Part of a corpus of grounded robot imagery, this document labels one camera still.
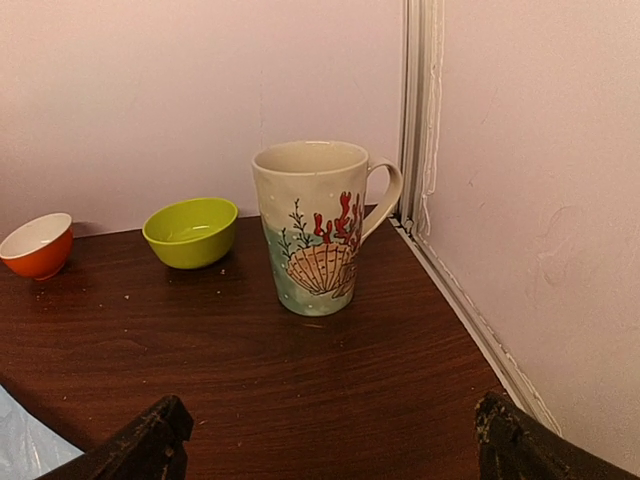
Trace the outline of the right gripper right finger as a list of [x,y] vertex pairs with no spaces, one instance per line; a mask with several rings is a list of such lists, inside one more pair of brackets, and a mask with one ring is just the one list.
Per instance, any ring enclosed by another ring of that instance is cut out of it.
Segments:
[[489,392],[475,408],[481,479],[628,479],[635,475],[564,440]]

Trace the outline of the light blue wrapping paper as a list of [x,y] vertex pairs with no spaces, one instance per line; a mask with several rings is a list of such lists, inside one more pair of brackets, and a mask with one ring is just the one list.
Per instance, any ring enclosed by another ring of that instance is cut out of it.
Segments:
[[31,415],[4,387],[0,409],[2,479],[36,479],[83,454]]

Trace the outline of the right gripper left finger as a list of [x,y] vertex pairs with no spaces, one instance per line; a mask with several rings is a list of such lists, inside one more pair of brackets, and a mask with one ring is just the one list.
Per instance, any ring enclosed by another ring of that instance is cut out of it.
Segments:
[[167,395],[105,443],[47,473],[49,479],[183,479],[194,420]]

